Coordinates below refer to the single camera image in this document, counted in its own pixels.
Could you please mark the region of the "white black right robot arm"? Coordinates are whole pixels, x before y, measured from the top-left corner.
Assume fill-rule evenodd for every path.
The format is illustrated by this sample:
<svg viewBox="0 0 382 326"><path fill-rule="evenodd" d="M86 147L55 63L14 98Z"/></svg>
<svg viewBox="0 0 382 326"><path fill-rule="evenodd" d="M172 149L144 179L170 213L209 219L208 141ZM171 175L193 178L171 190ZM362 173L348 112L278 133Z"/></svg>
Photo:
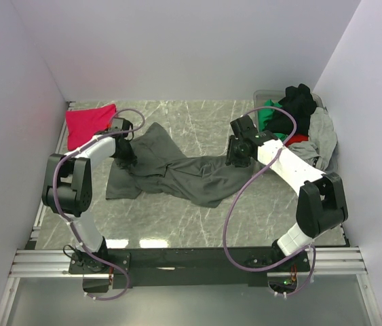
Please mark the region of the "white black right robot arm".
<svg viewBox="0 0 382 326"><path fill-rule="evenodd" d="M227 164L243 167L254 158L281 177L297 195L294 225L273 244L271 262L280 271L295 263L294 254L312 244L324 232L347 218L343 181L337 173L325 173L300 159L279 139L255 140L229 137Z"/></svg>

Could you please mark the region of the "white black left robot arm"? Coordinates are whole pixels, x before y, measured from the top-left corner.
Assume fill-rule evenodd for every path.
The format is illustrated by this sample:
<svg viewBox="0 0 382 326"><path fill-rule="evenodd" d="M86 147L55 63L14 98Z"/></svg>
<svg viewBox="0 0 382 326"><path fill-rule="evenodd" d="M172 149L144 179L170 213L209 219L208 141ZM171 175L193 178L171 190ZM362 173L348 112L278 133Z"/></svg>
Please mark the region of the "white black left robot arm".
<svg viewBox="0 0 382 326"><path fill-rule="evenodd" d="M60 215L75 239L76 260L95 273L109 264L104 236L90 212L92 170L107 158L135 164L136 155L126 134L94 136L85 145L66 154L53 153L47 160L42 202Z"/></svg>

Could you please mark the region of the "dark grey t shirt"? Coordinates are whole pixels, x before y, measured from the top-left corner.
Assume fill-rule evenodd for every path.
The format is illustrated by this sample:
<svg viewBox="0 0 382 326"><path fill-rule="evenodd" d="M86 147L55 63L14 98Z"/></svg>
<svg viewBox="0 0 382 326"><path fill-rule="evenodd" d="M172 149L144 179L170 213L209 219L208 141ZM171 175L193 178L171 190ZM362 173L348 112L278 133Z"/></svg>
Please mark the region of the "dark grey t shirt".
<svg viewBox="0 0 382 326"><path fill-rule="evenodd" d="M237 193L253 175L254 165L226 165L225 156L187 157L158 123L130 142L137 160L125 166L114 160L106 199L135 199L142 192L165 193L193 204L216 208Z"/></svg>

